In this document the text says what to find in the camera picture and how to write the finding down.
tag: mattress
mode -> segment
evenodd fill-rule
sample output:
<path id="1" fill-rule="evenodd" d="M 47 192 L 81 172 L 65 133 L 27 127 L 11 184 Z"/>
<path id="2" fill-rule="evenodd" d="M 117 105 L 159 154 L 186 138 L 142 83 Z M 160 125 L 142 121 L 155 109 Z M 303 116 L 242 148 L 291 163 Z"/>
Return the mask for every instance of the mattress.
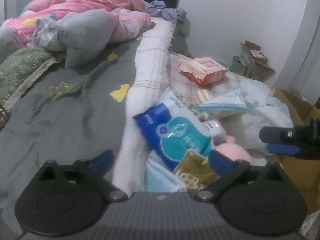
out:
<path id="1" fill-rule="evenodd" d="M 147 110 L 168 87 L 169 46 L 175 25 L 152 18 L 154 29 L 145 32 L 135 57 L 136 79 L 128 92 L 126 125 L 122 145 L 113 171 L 112 183 L 129 196 L 145 190 L 148 147 L 133 116 Z"/>

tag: pink plush toy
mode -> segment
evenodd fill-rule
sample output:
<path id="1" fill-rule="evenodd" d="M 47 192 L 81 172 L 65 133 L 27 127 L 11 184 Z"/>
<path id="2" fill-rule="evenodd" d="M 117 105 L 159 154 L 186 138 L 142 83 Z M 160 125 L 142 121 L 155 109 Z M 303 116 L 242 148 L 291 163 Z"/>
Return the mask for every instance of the pink plush toy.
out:
<path id="1" fill-rule="evenodd" d="M 216 150 L 230 160 L 245 160 L 252 164 L 252 158 L 249 153 L 241 146 L 236 144 L 236 138 L 233 136 L 227 135 L 226 143 L 218 145 Z"/>

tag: cardboard box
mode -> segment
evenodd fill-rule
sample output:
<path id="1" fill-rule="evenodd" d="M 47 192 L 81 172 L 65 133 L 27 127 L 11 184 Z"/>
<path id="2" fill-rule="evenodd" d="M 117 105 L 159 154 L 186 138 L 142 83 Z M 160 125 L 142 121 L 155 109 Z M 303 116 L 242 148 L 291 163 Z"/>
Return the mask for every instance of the cardboard box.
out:
<path id="1" fill-rule="evenodd" d="M 320 109 L 289 92 L 276 90 L 273 96 L 288 106 L 294 126 L 308 125 L 310 119 L 320 118 Z M 308 215 L 319 210 L 316 199 L 319 195 L 317 187 L 320 183 L 320 161 L 298 160 L 284 156 L 282 166 L 305 199 Z"/>
<path id="2" fill-rule="evenodd" d="M 268 59 L 253 57 L 250 50 L 256 49 L 259 51 L 261 50 L 261 46 L 250 41 L 245 41 L 245 44 L 241 42 L 241 46 L 241 56 L 244 58 L 246 64 L 250 67 L 249 74 L 247 75 L 248 78 L 264 82 L 276 72 L 268 65 Z"/>

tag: round black pad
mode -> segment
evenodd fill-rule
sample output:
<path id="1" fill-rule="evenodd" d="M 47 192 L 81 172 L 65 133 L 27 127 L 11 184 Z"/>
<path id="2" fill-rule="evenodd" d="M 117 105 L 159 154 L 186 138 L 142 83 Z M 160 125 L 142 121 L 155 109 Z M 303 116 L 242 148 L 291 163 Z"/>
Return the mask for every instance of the round black pad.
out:
<path id="1" fill-rule="evenodd" d="M 92 225 L 102 209 L 103 200 L 94 189 L 47 180 L 36 185 L 32 192 L 22 193 L 15 213 L 28 231 L 44 236 L 65 236 Z"/>
<path id="2" fill-rule="evenodd" d="M 297 231 L 306 216 L 306 204 L 299 193 L 285 192 L 282 183 L 272 180 L 227 191 L 220 208 L 232 225 L 260 236 Z"/>

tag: blue package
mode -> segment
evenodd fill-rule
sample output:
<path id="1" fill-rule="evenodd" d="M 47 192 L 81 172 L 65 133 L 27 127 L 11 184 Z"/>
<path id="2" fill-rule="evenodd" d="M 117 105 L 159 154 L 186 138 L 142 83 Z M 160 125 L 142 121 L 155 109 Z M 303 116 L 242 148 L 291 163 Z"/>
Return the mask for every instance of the blue package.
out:
<path id="1" fill-rule="evenodd" d="M 215 147 L 206 127 L 183 106 L 171 89 L 134 119 L 148 143 L 172 171 L 189 150 L 207 157 Z"/>

